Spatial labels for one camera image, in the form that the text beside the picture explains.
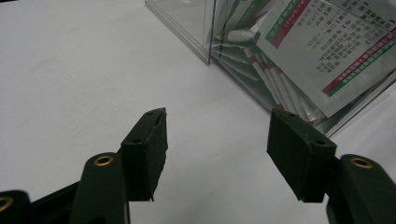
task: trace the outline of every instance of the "transparent acrylic box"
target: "transparent acrylic box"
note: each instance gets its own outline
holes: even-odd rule
[[[396,16],[384,8],[396,6],[329,2],[146,0],[205,63],[224,68],[264,108],[296,113],[331,136],[394,83]]]

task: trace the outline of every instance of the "white table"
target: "white table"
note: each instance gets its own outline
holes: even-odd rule
[[[396,86],[332,140],[396,179]],[[297,202],[266,154],[269,113],[207,66],[143,0],[0,4],[0,191],[31,200],[117,151],[144,112],[167,108],[167,161],[134,224],[327,223]]]

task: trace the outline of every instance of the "white surface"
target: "white surface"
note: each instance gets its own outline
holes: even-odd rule
[[[396,179],[396,88],[338,133],[338,155],[380,162]],[[206,66],[143,0],[0,4],[0,191],[34,201],[116,151],[141,115],[167,108],[167,161],[155,203],[132,223],[327,223],[296,201],[265,152],[269,113]]]

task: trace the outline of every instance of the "stack of packets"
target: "stack of packets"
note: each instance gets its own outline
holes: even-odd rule
[[[316,126],[396,69],[394,0],[219,0],[211,55]]]

